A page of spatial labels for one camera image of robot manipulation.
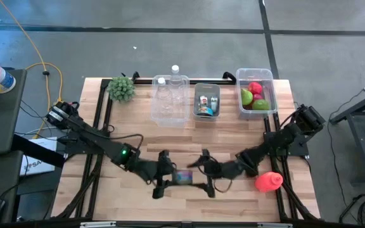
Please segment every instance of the wooden tabletop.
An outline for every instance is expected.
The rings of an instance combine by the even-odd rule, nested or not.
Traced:
[[[88,124],[93,124],[101,78],[86,78],[80,99],[79,114]],[[184,129],[161,128],[150,120],[151,86],[137,85],[136,96],[127,104],[114,103],[110,124],[115,127],[111,134],[126,136],[144,135],[141,158],[157,160],[163,149],[170,151],[170,159],[178,168],[194,162],[207,148],[219,162],[234,159],[244,148],[262,143],[265,131],[262,120],[239,120],[238,101],[235,86],[221,86],[221,114],[214,123],[196,122],[191,116]],[[284,120],[294,111],[293,98],[288,80],[275,80],[279,119]],[[191,86],[190,103],[193,101]],[[106,110],[106,100],[101,114],[101,123]],[[138,139],[122,142],[133,145]],[[58,186],[52,215],[57,215],[69,204],[80,188],[86,156],[77,155],[67,161]],[[305,206],[317,217],[316,203],[311,175],[306,162],[289,157],[288,166],[294,191]],[[260,163],[261,174],[271,171],[269,158]],[[194,182],[206,182],[206,177],[193,169]],[[216,198],[208,198],[205,191],[189,186],[174,186],[165,190],[161,199],[152,199],[153,185],[146,185],[142,179],[130,172],[124,172],[105,157],[99,180],[94,220],[154,220],[154,221],[213,221],[213,222],[277,222],[279,221],[274,192],[260,193],[254,186],[255,179],[241,175],[233,181],[226,193],[216,192]],[[216,186],[225,189],[229,180],[217,180]],[[288,198],[283,191],[286,212],[290,215]],[[87,193],[84,208],[89,202]]]

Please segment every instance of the artificial plant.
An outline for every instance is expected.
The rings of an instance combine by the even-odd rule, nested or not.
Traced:
[[[114,77],[108,84],[107,91],[109,92],[109,97],[113,101],[120,101],[125,103],[130,101],[135,95],[135,87],[133,86],[133,81],[128,77]]]

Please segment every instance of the clear plastic bin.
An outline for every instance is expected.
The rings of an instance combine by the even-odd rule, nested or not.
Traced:
[[[182,75],[183,99],[181,104],[173,103],[173,113],[169,118],[164,118],[160,113],[159,104],[156,100],[156,92],[158,90],[158,79],[163,77],[166,85],[169,84],[171,75],[156,75],[151,85],[151,120],[156,122],[159,127],[177,127],[183,128],[189,120],[189,78]]]
[[[240,89],[247,89],[249,83],[258,82],[262,87],[262,96],[269,102],[270,108],[268,110],[246,110],[241,103]],[[274,83],[272,73],[268,69],[246,69],[241,68],[236,71],[236,92],[239,99],[239,118],[240,119],[254,119],[264,118],[270,114],[277,112],[276,92],[274,90]]]
[[[204,84],[197,83],[195,84],[195,93],[194,93],[194,108],[193,114],[195,121],[204,121],[204,122],[214,122],[219,116],[220,107],[221,107],[221,88],[219,85],[215,84]],[[217,109],[212,117],[205,117],[198,115],[198,109],[200,107],[200,96],[206,96],[208,98],[208,102],[210,102],[210,98],[215,96],[218,98]]]

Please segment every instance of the apple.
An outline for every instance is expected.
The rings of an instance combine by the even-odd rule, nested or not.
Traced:
[[[243,105],[249,105],[253,101],[253,94],[246,89],[240,90],[240,96]]]
[[[252,101],[252,103],[250,103],[250,107],[252,107],[253,104],[254,104],[254,101],[256,101],[258,99],[263,99],[263,96],[261,96],[260,94],[254,94],[253,95],[253,101]]]
[[[261,92],[263,91],[263,87],[259,83],[257,83],[257,82],[251,82],[248,85],[248,90],[252,94],[261,94]]]
[[[253,108],[253,110],[269,110],[270,104],[268,101],[266,101],[264,99],[258,99],[256,101],[254,101],[252,108]]]

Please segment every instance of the gray floor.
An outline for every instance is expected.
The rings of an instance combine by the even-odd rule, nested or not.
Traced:
[[[20,22],[29,25],[130,28],[262,29],[257,0],[71,0],[7,1]],[[271,29],[365,30],[365,0],[265,0]],[[13,23],[0,5],[0,23]],[[63,98],[79,99],[84,77],[116,77],[120,72],[144,76],[169,73],[178,64],[190,77],[221,77],[238,68],[270,68],[264,35],[29,32],[44,60],[64,74]],[[326,119],[365,86],[365,37],[274,35],[272,44],[279,77],[289,79],[294,98],[312,105]],[[39,59],[21,32],[0,31],[0,65],[24,68]],[[23,99],[46,113],[41,66],[31,69]],[[51,69],[52,101],[58,74]],[[365,94],[354,101],[362,99]],[[40,120],[21,113],[16,130],[26,132]],[[365,193],[351,178],[364,173],[349,126],[332,127],[346,201]],[[333,167],[329,136],[322,130],[309,142],[312,177],[321,216],[337,221],[345,208]],[[51,192],[40,207],[20,207],[26,219],[40,219]],[[350,217],[346,222],[355,223]]]

